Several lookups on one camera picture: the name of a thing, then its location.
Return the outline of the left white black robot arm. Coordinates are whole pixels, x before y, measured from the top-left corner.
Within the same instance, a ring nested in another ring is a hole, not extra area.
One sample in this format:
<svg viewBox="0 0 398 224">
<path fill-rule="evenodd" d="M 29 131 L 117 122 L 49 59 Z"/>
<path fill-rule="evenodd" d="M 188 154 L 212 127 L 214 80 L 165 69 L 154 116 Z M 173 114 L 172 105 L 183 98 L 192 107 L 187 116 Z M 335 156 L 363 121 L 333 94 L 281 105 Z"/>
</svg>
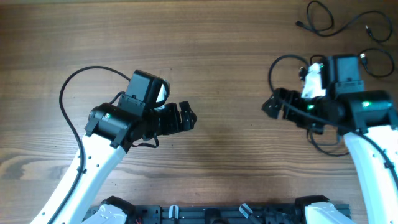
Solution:
<svg viewBox="0 0 398 224">
<path fill-rule="evenodd" d="M 108 175 L 135 141 L 141 147 L 159 146 L 158 137 L 194 128 L 197 121 L 189 102 L 168 103 L 167 80 L 136 70 L 126 91 L 93 108 L 85 135 L 76 137 L 79 150 L 52 196 L 33 223 L 129 223 L 134 205 L 107 198 L 92 216 L 86 213 Z"/>
</svg>

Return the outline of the black usb cable white plug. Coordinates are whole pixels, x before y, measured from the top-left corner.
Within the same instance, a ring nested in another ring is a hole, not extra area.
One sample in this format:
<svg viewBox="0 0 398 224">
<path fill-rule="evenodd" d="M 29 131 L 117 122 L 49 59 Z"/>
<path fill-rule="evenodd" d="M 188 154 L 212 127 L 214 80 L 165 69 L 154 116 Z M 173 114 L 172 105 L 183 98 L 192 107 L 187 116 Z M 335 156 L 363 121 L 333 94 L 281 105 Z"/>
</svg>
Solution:
<svg viewBox="0 0 398 224">
<path fill-rule="evenodd" d="M 364 49 L 359 53 L 359 59 L 366 73 L 374 78 L 387 78 L 396 69 L 393 56 L 384 49 Z"/>
</svg>

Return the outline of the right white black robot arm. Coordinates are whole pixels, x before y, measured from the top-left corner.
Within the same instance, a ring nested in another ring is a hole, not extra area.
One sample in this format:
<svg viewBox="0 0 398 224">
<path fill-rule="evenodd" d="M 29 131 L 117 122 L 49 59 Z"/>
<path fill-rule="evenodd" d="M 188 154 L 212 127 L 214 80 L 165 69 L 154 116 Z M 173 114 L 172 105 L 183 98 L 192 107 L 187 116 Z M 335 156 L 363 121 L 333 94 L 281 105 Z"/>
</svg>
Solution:
<svg viewBox="0 0 398 224">
<path fill-rule="evenodd" d="M 363 55 L 320 57 L 300 69 L 302 91 L 273 88 L 262 110 L 306 130 L 336 129 L 351 156 L 369 223 L 397 222 L 397 110 L 384 90 L 367 91 Z"/>
</svg>

